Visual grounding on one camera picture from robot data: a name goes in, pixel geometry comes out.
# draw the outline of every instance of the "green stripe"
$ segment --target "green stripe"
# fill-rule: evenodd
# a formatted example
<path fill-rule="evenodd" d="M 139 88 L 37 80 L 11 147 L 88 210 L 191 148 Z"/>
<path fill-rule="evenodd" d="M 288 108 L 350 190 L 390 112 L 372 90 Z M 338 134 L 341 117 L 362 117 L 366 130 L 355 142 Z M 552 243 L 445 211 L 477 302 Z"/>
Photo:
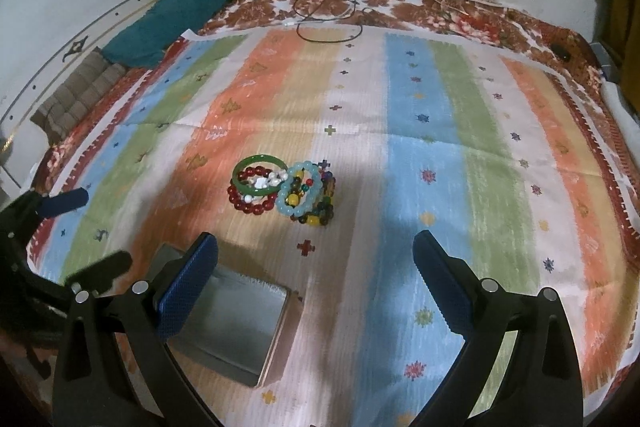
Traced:
<path fill-rule="evenodd" d="M 496 119 L 474 81 L 463 49 L 430 42 L 436 67 L 453 107 L 464 148 L 471 220 L 472 268 L 479 279 L 492 277 L 508 291 L 535 293 L 540 273 L 534 257 L 534 231 L 524 182 L 513 167 Z M 513 349 L 505 338 L 474 412 L 487 409 L 500 386 Z"/>
<path fill-rule="evenodd" d="M 245 36 L 219 39 L 186 70 L 180 80 L 169 86 L 162 100 L 151 109 L 126 146 L 120 152 L 113 168 L 102 179 L 91 199 L 91 204 L 78 225 L 70 251 L 62 267 L 61 280 L 88 264 L 94 263 L 105 253 L 106 241 L 96 241 L 97 229 L 111 231 L 114 218 L 124 204 L 129 189 L 145 171 L 140 156 L 149 154 L 155 147 L 165 127 L 158 123 L 173 122 L 191 101 L 205 82 L 198 80 L 202 74 L 209 76 Z"/>

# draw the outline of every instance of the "blue gripper pad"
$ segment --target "blue gripper pad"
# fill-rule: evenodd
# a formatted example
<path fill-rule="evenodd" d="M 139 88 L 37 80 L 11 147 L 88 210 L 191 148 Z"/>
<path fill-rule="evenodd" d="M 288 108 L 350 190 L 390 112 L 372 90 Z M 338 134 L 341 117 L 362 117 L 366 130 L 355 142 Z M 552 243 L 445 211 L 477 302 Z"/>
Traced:
<path fill-rule="evenodd" d="M 52 198 L 42 198 L 42 203 L 36 210 L 42 219 L 56 217 L 81 206 L 85 206 L 89 201 L 89 193 L 84 188 L 74 188 L 68 192 L 60 192 Z"/>
<path fill-rule="evenodd" d="M 449 329 L 466 339 L 474 329 L 473 303 L 450 266 L 460 263 L 471 269 L 462 259 L 450 257 L 428 230 L 414 238 L 414 263 Z"/>
<path fill-rule="evenodd" d="M 156 335 L 163 342 L 180 333 L 209 277 L 218 264 L 218 242 L 203 232 L 184 254 L 182 269 L 158 300 Z"/>

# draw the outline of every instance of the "brown cushion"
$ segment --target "brown cushion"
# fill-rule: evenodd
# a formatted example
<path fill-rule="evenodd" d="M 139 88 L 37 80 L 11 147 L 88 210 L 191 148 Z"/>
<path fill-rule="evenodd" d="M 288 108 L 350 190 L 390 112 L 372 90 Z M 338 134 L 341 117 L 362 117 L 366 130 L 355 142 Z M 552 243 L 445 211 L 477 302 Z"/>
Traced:
<path fill-rule="evenodd" d="M 60 142 L 126 71 L 120 64 L 110 64 L 100 49 L 94 49 L 42 103 L 31 121 L 47 134 L 49 144 Z"/>

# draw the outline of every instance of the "colorful striped blanket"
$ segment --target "colorful striped blanket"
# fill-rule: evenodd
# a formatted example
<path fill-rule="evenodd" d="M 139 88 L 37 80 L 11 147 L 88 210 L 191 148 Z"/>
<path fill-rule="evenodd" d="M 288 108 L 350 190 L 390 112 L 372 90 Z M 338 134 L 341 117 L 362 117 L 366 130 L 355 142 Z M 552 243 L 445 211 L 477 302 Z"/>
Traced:
<path fill-rule="evenodd" d="M 293 28 L 189 34 L 76 151 L 53 192 L 82 186 L 90 202 L 44 224 L 30 255 L 61 281 L 124 248 L 134 265 L 122 290 L 162 243 L 186 249 L 211 232 L 222 264 L 304 302 L 284 377 L 268 388 L 177 355 L 225 425 L 396 427 L 462 346 L 412 261 L 414 235 L 428 228 L 478 277 L 558 290 L 590 412 L 638 355 L 639 281 L 626 253 L 640 219 L 576 89 L 521 55 L 427 31 L 366 27 L 346 44 L 305 42 Z M 236 211 L 232 168 L 256 153 L 327 165 L 334 220 L 309 227 Z M 491 404 L 513 340 L 477 411 Z"/>

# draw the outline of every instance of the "bed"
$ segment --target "bed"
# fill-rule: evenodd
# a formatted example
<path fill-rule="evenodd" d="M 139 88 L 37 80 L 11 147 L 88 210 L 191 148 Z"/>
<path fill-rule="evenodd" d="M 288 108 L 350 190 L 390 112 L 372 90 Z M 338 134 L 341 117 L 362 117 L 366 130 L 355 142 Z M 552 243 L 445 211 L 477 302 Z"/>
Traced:
<path fill-rule="evenodd" d="M 640 177 L 587 42 L 494 0 L 357 0 L 350 18 L 300 28 L 346 40 L 316 44 L 296 33 L 295 1 L 233 0 L 47 152 L 34 186 L 84 187 L 90 203 L 43 223 L 33 269 L 62 281 L 124 248 L 134 264 L 118 292 L 163 243 L 185 250 L 207 230 L 220 263 L 304 306 L 284 376 L 265 388 L 177 354 L 225 425 L 406 426 L 462 346 L 412 262 L 428 228 L 478 277 L 558 290 L 584 413 L 596 410 L 639 353 Z M 330 0 L 314 15 L 349 8 Z M 230 174 L 256 153 L 330 169 L 334 220 L 236 211 Z"/>

